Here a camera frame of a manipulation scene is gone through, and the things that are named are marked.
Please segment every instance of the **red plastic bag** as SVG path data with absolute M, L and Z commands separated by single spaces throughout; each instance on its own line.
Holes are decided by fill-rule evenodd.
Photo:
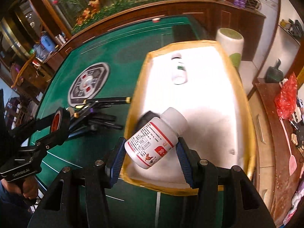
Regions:
M 279 117 L 288 119 L 295 111 L 298 82 L 292 73 L 275 98 L 275 106 Z

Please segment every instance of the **bottle cap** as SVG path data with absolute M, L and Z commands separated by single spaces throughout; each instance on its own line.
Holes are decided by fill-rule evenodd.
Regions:
M 181 136 L 188 128 L 186 118 L 172 107 L 169 107 L 161 115 L 161 119 L 174 130 L 178 136 Z
M 174 52 L 171 56 L 171 60 L 174 59 L 174 58 L 181 58 L 181 54 L 177 51 L 177 52 Z

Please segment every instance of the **rooster picture on label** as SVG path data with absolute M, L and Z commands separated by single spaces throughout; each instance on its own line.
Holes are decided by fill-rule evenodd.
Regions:
M 153 158 L 153 156 L 152 156 L 152 157 L 149 157 L 149 154 L 146 154 L 146 161 L 149 161 L 149 160 L 150 160 L 150 162 L 149 162 L 150 164 L 153 163 L 153 160 L 154 160 L 154 159 L 156 159 L 156 157 L 154 157 L 154 158 Z

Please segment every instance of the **human hand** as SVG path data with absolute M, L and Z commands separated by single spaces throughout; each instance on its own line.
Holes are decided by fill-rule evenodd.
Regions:
M 14 183 L 7 182 L 5 179 L 1 180 L 3 187 L 10 193 L 16 193 L 21 195 L 21 189 Z M 35 199 L 38 196 L 38 183 L 34 176 L 30 176 L 25 179 L 23 186 L 23 196 L 30 200 Z

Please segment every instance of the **drawer handle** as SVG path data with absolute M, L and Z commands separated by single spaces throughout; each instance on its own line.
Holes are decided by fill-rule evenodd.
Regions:
M 263 201 L 265 202 L 265 196 L 266 196 L 266 192 L 268 189 L 265 190 L 264 195 L 263 195 Z
M 257 123 L 259 124 L 259 128 L 260 128 L 260 133 L 261 133 L 261 137 L 262 137 L 262 142 L 263 142 L 264 144 L 266 144 L 266 142 L 264 141 L 263 132 L 262 132 L 262 128 L 261 128 L 260 114 L 258 114 L 256 117 L 257 117 Z

